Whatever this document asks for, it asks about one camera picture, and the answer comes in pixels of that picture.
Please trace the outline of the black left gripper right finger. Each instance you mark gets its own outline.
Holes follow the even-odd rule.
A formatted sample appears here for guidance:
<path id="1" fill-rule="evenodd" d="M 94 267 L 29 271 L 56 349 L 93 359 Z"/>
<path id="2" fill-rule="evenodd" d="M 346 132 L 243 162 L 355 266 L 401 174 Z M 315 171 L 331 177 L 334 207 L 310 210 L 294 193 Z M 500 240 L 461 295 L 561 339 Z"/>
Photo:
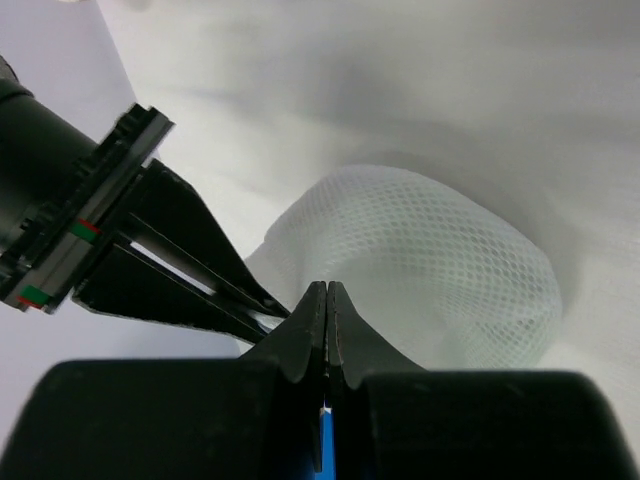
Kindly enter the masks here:
<path id="1" fill-rule="evenodd" d="M 635 479 L 607 400 L 576 372 L 418 366 L 327 295 L 340 479 Z"/>

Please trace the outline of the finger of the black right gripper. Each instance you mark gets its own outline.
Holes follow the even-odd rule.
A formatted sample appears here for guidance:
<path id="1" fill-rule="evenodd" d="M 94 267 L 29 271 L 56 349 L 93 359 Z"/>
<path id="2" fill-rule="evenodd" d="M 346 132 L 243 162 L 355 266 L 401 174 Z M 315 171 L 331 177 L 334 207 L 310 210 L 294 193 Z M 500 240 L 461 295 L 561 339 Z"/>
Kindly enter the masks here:
<path id="1" fill-rule="evenodd" d="M 72 300 L 94 313 L 215 332 L 250 344 L 267 335 L 261 319 L 275 315 L 272 300 L 255 303 L 224 289 L 207 294 L 119 243 L 110 245 L 89 269 Z"/>
<path id="2" fill-rule="evenodd" d="M 289 311 L 250 273 L 196 190 L 153 160 L 128 208 L 127 234 L 152 255 L 208 288 L 210 300 L 285 318 Z"/>

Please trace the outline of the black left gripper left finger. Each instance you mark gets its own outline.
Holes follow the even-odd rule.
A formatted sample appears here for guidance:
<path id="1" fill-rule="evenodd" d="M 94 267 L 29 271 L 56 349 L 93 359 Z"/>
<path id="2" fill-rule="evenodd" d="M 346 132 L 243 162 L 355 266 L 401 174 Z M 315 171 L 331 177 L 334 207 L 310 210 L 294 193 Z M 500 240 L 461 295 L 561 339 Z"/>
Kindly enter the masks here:
<path id="1" fill-rule="evenodd" d="M 39 381 L 11 479 L 311 479 L 322 467 L 327 287 L 236 359 L 82 360 Z"/>

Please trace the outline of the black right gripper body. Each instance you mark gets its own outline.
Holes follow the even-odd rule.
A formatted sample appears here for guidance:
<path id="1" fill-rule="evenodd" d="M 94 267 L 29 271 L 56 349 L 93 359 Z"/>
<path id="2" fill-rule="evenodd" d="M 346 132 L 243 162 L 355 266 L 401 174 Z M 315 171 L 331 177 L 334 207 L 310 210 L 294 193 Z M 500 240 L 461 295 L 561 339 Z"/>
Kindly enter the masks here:
<path id="1" fill-rule="evenodd" d="M 172 129 L 133 105 L 95 142 L 1 63 L 1 301 L 52 312 L 79 276 L 99 223 Z"/>

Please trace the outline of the white mesh laundry bag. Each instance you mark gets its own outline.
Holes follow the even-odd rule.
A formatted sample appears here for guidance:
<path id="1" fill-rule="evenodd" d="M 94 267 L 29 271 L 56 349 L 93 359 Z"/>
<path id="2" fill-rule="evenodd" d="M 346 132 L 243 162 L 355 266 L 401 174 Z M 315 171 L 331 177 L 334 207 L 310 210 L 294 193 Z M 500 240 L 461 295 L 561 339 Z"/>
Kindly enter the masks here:
<path id="1" fill-rule="evenodd" d="M 547 256 L 457 191 L 403 169 L 355 165 L 318 181 L 247 265 L 283 306 L 336 281 L 387 341 L 426 368 L 528 368 L 562 318 Z"/>

